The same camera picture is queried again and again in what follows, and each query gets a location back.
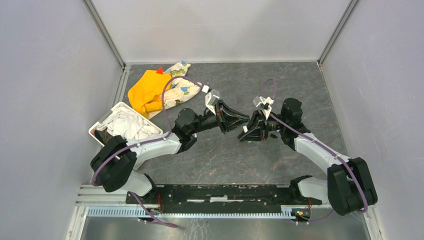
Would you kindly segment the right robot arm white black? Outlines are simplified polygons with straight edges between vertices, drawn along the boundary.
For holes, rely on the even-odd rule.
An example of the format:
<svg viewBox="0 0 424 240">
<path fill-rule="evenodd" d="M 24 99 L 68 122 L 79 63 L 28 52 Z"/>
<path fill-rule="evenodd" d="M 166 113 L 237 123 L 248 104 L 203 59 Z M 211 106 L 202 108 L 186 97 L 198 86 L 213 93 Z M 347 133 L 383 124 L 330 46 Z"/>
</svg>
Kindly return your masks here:
<svg viewBox="0 0 424 240">
<path fill-rule="evenodd" d="M 326 174 L 325 180 L 311 175 L 291 180 L 288 196 L 293 203 L 316 199 L 329 203 L 337 214 L 344 216 L 356 211 L 364 213 L 378 202 L 364 159 L 341 154 L 320 141 L 302 122 L 303 110 L 299 100 L 285 99 L 279 114 L 272 112 L 273 103 L 271 97 L 257 96 L 253 104 L 258 110 L 253 112 L 237 138 L 240 142 L 259 142 L 277 132 L 286 146 L 307 157 Z"/>
</svg>

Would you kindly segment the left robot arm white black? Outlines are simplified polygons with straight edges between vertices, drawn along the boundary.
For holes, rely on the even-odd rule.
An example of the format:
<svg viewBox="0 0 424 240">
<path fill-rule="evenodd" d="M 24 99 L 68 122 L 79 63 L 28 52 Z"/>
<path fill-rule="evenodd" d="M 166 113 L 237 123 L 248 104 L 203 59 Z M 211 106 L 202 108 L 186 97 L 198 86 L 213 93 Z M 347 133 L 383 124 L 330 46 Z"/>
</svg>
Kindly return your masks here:
<svg viewBox="0 0 424 240">
<path fill-rule="evenodd" d="M 94 172 L 91 182 L 107 193 L 125 190 L 136 194 L 145 204 L 151 204 L 157 198 L 156 186 L 147 174 L 137 172 L 138 167 L 156 157 L 187 151 L 197 142 L 200 132 L 219 128 L 225 134 L 249 119 L 222 100 L 218 100 L 213 109 L 206 108 L 203 114 L 184 108 L 178 113 L 174 127 L 162 135 L 143 140 L 112 137 L 90 162 Z"/>
</svg>

